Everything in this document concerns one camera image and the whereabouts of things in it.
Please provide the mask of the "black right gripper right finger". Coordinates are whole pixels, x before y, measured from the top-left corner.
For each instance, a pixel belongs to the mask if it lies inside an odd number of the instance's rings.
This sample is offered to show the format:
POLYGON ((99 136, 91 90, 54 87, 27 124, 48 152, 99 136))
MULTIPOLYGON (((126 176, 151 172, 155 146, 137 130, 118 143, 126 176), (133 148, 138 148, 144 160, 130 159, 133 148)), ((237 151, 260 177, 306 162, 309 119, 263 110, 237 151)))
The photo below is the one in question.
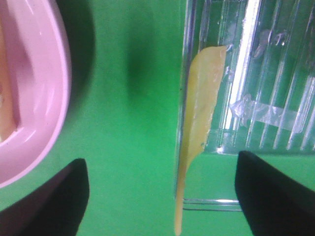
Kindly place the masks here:
POLYGON ((235 192, 253 235, 315 234, 315 192, 252 152, 238 154, 235 192))

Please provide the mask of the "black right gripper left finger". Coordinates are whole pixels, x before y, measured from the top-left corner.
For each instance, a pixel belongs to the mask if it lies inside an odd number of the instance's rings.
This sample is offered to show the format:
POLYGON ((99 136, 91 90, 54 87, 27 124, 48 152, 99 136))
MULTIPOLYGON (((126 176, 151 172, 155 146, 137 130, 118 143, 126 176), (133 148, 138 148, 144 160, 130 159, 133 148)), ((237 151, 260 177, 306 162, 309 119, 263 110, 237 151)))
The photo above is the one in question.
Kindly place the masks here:
POLYGON ((36 190, 0 212, 2 236, 74 236, 89 200, 85 159, 70 162, 36 190))

